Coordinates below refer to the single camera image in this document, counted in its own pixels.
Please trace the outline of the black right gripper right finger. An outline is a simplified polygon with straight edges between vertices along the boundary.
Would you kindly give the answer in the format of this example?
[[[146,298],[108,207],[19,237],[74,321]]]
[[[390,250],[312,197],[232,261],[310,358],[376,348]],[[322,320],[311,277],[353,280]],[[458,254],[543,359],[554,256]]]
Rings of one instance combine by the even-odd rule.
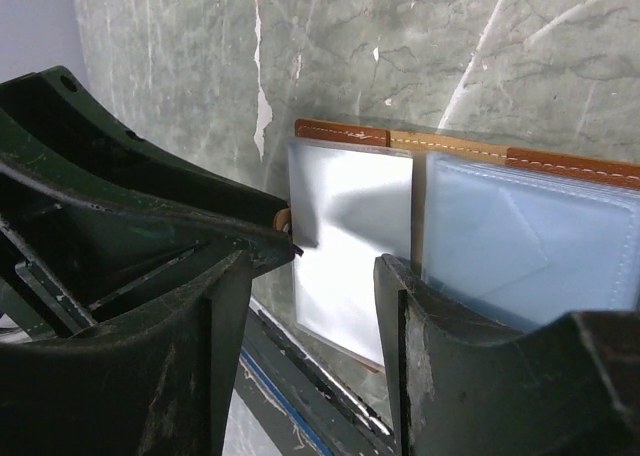
[[[639,316],[570,312],[523,333],[374,264],[376,313],[401,455],[635,455]]]

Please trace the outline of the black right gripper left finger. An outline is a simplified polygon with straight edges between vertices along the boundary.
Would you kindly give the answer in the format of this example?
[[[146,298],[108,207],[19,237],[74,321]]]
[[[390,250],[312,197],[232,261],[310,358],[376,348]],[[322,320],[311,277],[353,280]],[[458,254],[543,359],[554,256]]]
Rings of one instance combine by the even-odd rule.
[[[5,455],[218,455],[251,293],[237,251],[68,339],[1,348]]]

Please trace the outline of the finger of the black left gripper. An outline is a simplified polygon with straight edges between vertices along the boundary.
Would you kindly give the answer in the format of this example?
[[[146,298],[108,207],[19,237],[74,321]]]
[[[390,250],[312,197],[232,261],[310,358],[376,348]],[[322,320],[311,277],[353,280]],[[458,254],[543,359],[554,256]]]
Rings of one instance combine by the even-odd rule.
[[[77,334],[238,250],[251,277],[283,266],[286,207],[138,136],[65,67],[1,86],[1,275],[31,334]]]

